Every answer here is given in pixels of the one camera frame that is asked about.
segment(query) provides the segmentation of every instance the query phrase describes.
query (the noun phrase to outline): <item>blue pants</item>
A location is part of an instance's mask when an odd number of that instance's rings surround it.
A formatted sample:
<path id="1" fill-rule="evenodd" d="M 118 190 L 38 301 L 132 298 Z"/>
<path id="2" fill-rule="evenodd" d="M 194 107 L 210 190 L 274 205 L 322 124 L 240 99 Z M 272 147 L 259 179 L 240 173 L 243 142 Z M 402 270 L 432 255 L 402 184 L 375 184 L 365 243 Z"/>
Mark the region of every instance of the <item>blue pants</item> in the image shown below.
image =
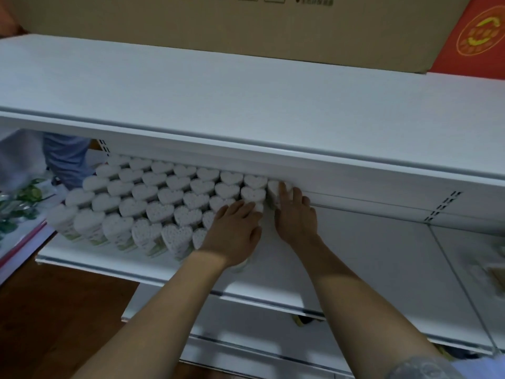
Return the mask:
<path id="1" fill-rule="evenodd" d="M 86 164 L 89 138 L 44 133 L 42 149 L 46 164 L 68 190 L 82 187 L 84 178 L 93 174 Z"/>

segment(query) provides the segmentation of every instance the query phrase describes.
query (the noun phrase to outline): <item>gray sleeve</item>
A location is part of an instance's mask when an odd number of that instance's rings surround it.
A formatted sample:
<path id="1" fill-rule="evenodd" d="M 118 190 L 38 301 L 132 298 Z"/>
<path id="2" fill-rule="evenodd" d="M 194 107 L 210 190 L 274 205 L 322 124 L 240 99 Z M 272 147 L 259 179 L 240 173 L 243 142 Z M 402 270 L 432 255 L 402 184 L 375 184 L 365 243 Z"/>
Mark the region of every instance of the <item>gray sleeve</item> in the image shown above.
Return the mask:
<path id="1" fill-rule="evenodd" d="M 443 357 L 415 356 L 400 363 L 386 379 L 465 379 Z"/>

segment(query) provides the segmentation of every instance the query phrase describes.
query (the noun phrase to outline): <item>brown floor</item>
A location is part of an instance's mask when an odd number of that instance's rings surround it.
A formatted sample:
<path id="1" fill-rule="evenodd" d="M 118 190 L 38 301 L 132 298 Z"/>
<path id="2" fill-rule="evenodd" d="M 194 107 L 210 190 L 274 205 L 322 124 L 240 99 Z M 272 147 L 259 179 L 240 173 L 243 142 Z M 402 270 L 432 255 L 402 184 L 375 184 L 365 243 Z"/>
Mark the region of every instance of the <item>brown floor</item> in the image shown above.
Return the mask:
<path id="1" fill-rule="evenodd" d="M 0 377 L 67 379 L 123 325 L 137 283 L 30 259 L 0 286 Z M 180 363 L 173 379 L 234 379 Z"/>

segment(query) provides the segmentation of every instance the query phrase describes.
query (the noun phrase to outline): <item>person's left hand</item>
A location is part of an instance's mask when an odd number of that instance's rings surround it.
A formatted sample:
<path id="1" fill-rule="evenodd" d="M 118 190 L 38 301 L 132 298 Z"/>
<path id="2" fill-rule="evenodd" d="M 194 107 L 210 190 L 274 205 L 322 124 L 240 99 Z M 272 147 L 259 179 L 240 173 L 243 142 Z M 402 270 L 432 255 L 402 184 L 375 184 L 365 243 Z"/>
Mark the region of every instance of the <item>person's left hand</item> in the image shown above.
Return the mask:
<path id="1" fill-rule="evenodd" d="M 255 203 L 243 201 L 223 206 L 214 217 L 200 250 L 222 257 L 225 267 L 245 261 L 261 238 L 258 222 L 263 215 L 254 211 L 254 207 Z"/>

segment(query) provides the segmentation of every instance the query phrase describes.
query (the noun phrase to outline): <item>finger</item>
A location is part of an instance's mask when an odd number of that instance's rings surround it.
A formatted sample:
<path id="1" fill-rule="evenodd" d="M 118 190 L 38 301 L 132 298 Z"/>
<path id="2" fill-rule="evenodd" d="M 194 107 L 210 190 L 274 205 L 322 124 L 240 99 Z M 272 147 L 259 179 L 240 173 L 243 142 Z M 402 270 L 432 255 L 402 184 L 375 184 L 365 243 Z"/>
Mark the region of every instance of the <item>finger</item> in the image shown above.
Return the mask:
<path id="1" fill-rule="evenodd" d="M 301 197 L 304 195 L 298 187 L 293 188 L 293 203 L 301 203 Z"/>
<path id="2" fill-rule="evenodd" d="M 246 204 L 244 204 L 244 206 L 242 206 L 240 209 L 237 210 L 236 215 L 241 218 L 245 218 L 249 215 L 249 213 L 251 211 L 253 211 L 255 206 L 256 206 L 256 203 L 254 203 L 254 202 L 246 203 Z"/>
<path id="3" fill-rule="evenodd" d="M 238 209 L 240 209 L 244 205 L 244 201 L 237 201 L 234 202 L 230 205 L 228 210 L 226 210 L 226 215 L 233 215 L 237 212 Z"/>
<path id="4" fill-rule="evenodd" d="M 218 210 L 216 216 L 214 217 L 214 220 L 222 218 L 226 213 L 226 210 L 228 210 L 228 205 L 224 205 L 221 209 Z"/>
<path id="5" fill-rule="evenodd" d="M 250 242 L 251 242 L 251 247 L 252 247 L 253 250 L 256 248 L 258 242 L 261 239 L 261 233 L 262 233 L 262 231 L 263 231 L 263 229 L 261 229 L 261 227 L 257 226 L 251 232 Z"/>
<path id="6" fill-rule="evenodd" d="M 305 206 L 310 206 L 311 205 L 311 199 L 309 197 L 303 196 L 301 199 L 301 203 L 303 203 Z"/>
<path id="7" fill-rule="evenodd" d="M 275 229 L 277 229 L 277 231 L 279 231 L 280 221 L 281 221 L 281 210 L 275 209 L 274 223 L 275 223 Z"/>
<path id="8" fill-rule="evenodd" d="M 263 213 L 260 213 L 259 211 L 253 211 L 248 215 L 248 221 L 252 225 L 252 227 L 256 227 L 258 222 L 260 222 L 260 219 L 263 218 Z"/>
<path id="9" fill-rule="evenodd" d="M 289 194 L 286 190 L 286 184 L 284 182 L 279 182 L 279 200 L 281 202 L 281 209 L 286 207 L 290 201 Z"/>

